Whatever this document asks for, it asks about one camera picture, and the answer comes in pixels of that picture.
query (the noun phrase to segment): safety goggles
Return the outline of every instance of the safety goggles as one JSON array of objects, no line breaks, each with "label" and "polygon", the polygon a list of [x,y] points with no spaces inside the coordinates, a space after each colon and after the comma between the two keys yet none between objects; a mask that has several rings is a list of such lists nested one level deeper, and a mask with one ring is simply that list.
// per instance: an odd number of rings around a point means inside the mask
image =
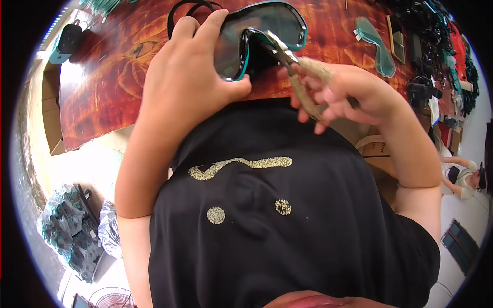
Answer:
[{"label": "safety goggles", "polygon": [[[191,16],[199,7],[206,6],[214,11],[215,2],[204,0],[182,0],[175,4],[168,15],[168,37],[171,38],[176,9],[186,3],[195,3],[187,12]],[[270,30],[291,50],[299,50],[306,44],[308,27],[300,13],[283,1],[264,1],[246,6],[228,14],[221,26],[221,32],[214,49],[214,66],[217,74],[226,81],[235,81],[245,73],[250,76],[269,66],[277,64],[266,56],[264,49],[256,42],[271,44],[265,32]]]}]

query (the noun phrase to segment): wooden table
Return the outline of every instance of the wooden table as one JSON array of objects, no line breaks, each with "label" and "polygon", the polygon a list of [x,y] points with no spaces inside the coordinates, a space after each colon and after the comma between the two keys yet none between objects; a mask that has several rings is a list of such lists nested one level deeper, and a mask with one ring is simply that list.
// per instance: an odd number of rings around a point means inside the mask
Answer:
[{"label": "wooden table", "polygon": [[[230,11],[255,0],[215,0]],[[80,49],[62,65],[60,76],[60,118],[67,151],[77,149],[91,139],[135,123],[139,112],[145,73],[152,57],[168,40],[168,12],[177,0],[123,1],[101,24],[85,12],[78,15],[84,32]],[[308,25],[307,44],[296,54],[329,63],[357,65],[382,79],[407,97],[406,85],[414,77],[411,65],[394,59],[393,78],[383,78],[375,70],[376,46],[357,41],[354,20],[364,16],[377,29],[389,48],[385,10],[365,0],[290,0]],[[175,21],[191,7],[184,5]],[[289,82],[278,81],[275,69],[267,70],[252,85],[245,100],[288,97]],[[450,95],[444,94],[440,112],[454,115]]]}]

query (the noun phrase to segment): window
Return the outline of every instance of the window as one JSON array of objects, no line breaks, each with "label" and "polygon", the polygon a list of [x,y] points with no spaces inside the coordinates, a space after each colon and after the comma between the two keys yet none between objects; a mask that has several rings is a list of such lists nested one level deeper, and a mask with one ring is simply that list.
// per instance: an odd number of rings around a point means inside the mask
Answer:
[{"label": "window", "polygon": [[457,261],[460,269],[467,274],[479,253],[478,244],[455,219],[445,233],[442,242]]}]

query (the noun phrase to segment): plastic bag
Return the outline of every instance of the plastic bag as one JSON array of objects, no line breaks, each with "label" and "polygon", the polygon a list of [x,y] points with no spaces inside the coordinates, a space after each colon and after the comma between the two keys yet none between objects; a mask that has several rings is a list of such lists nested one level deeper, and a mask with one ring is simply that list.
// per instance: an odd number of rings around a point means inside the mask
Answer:
[{"label": "plastic bag", "polygon": [[122,258],[122,246],[116,221],[116,210],[113,203],[105,200],[99,213],[98,236],[106,253],[117,259]]},{"label": "plastic bag", "polygon": [[90,283],[103,253],[98,224],[72,184],[58,187],[36,222],[38,233],[66,267]]}]

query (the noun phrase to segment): fan grille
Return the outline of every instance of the fan grille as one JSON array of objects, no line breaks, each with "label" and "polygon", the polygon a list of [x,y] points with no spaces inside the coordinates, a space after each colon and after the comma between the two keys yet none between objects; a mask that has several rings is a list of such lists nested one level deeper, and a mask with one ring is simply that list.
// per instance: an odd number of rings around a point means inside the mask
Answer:
[{"label": "fan grille", "polygon": [[132,292],[122,288],[103,288],[91,296],[90,307],[94,308],[137,308]]}]

